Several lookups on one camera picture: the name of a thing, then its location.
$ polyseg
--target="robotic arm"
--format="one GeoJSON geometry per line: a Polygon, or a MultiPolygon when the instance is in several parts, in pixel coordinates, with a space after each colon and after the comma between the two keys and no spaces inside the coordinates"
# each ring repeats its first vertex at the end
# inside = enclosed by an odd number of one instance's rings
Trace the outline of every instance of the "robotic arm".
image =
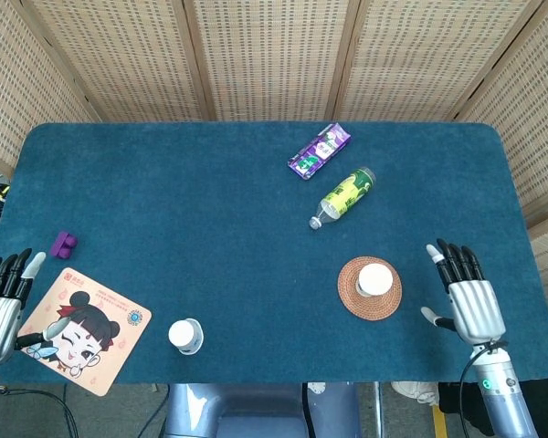
{"type": "Polygon", "coordinates": [[[30,253],[31,250],[26,249],[4,262],[0,258],[0,365],[14,350],[52,339],[69,323],[69,318],[63,318],[42,333],[17,336],[30,288],[46,257],[45,253],[38,253],[25,268],[30,253]]]}
{"type": "MultiPolygon", "coordinates": [[[[464,373],[472,365],[485,401],[491,426],[501,438],[537,438],[508,352],[500,342],[505,324],[491,283],[487,281],[473,252],[437,240],[442,250],[427,245],[447,291],[454,318],[442,318],[430,308],[422,314],[437,327],[456,331],[473,348],[464,373]]],[[[463,423],[463,430],[468,436],[463,423]]]]}

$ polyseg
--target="mouse pad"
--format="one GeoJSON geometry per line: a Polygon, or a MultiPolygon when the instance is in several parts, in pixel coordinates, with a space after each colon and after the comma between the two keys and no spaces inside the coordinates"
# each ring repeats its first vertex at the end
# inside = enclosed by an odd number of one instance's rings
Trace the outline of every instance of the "mouse pad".
{"type": "Polygon", "coordinates": [[[23,351],[53,371],[103,396],[150,322],[150,310],[65,268],[20,329],[42,332],[60,318],[69,324],[51,340],[23,351]]]}

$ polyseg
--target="metal stand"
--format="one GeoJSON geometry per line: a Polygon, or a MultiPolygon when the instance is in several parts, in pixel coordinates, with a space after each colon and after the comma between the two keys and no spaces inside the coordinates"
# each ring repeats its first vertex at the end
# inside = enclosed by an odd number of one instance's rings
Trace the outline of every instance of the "metal stand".
{"type": "MultiPolygon", "coordinates": [[[[362,436],[353,383],[326,382],[316,392],[309,390],[308,400],[317,438],[362,436]]],[[[180,383],[171,385],[163,438],[216,438],[226,416],[240,418],[237,430],[224,434],[227,438],[278,438],[261,425],[263,417],[286,419],[290,436],[308,436],[300,384],[180,383]]]]}
{"type": "Polygon", "coordinates": [[[374,382],[375,437],[384,438],[384,407],[382,406],[382,385],[374,382]]]}

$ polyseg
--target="cartoon girl illustration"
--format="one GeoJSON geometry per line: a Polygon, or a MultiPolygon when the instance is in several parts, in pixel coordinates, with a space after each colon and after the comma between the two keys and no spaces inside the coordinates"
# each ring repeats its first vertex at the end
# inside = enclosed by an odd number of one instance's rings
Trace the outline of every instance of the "cartoon girl illustration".
{"type": "Polygon", "coordinates": [[[70,306],[61,306],[57,311],[59,319],[70,318],[65,329],[52,340],[28,347],[26,353],[37,360],[56,360],[58,369],[69,370],[74,378],[78,378],[85,367],[100,363],[100,351],[108,351],[113,345],[112,339],[120,333],[120,324],[109,321],[105,313],[89,302],[87,292],[73,293],[70,306]]]}

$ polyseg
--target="blue table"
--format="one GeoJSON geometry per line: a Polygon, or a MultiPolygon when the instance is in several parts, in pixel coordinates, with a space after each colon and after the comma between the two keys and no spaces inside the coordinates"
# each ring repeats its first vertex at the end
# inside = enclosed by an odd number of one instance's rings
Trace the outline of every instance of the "blue table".
{"type": "MultiPolygon", "coordinates": [[[[450,316],[425,252],[470,245],[494,285],[521,379],[548,377],[548,308],[501,140],[462,123],[345,122],[352,142],[305,182],[286,161],[323,122],[46,124],[27,137],[0,224],[0,255],[79,237],[48,258],[33,309],[71,266],[149,308],[117,382],[456,381],[470,354],[420,307],[450,316]],[[377,185],[313,232],[318,201],[354,168],[377,185]],[[337,276],[357,256],[399,272],[396,313],[348,312],[337,276]],[[193,357],[167,339],[197,318],[193,357]]],[[[22,354],[6,383],[61,381],[22,354]]]]}

